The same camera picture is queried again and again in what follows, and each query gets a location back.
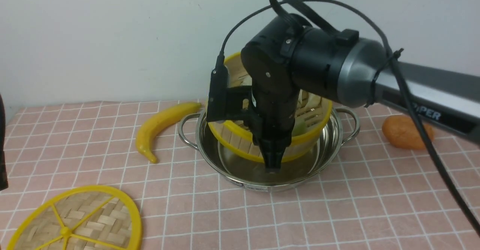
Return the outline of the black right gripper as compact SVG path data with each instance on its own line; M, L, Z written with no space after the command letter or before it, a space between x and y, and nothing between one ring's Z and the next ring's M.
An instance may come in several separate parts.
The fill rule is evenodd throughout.
M291 81L246 78L251 86L247 125L265 157L265 171L278 172L278 157L291 144L300 90Z

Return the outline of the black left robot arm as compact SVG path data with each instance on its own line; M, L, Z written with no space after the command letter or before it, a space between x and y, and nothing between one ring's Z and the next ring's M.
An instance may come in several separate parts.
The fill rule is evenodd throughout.
M5 159L6 113L2 96L0 96L0 190L9 187Z

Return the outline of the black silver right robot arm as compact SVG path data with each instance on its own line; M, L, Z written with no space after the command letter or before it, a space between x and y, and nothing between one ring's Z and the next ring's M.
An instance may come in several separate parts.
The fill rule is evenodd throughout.
M383 46L346 29L336 36L274 18L241 50L252 78L249 122L266 170L278 172L291 143L300 91L349 108L381 103L407 113ZM479 77L400 62L415 112L427 122L479 143Z

